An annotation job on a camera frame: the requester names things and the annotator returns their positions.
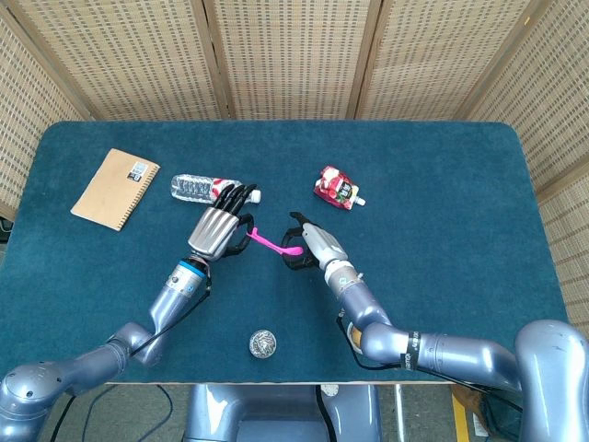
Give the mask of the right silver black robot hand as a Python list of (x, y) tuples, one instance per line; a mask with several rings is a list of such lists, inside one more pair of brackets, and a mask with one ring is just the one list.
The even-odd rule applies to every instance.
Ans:
[(300, 212), (290, 212), (289, 216), (295, 219), (299, 226), (286, 230), (281, 246), (287, 248), (294, 238), (300, 238), (305, 243), (301, 255), (283, 255), (283, 262), (289, 269), (298, 271), (318, 267), (324, 270), (330, 262), (348, 260), (341, 244), (328, 231), (311, 222)]

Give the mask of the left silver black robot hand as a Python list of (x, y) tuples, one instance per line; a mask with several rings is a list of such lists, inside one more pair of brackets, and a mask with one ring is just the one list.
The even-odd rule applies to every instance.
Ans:
[[(192, 231), (188, 243), (192, 251), (200, 258), (214, 262), (224, 257), (240, 254), (249, 244), (254, 227), (252, 214), (240, 215), (239, 211), (251, 193), (257, 189), (256, 184), (229, 184), (225, 186), (207, 208)], [(242, 226), (246, 227), (244, 237), (233, 246), (229, 245), (234, 233)]]

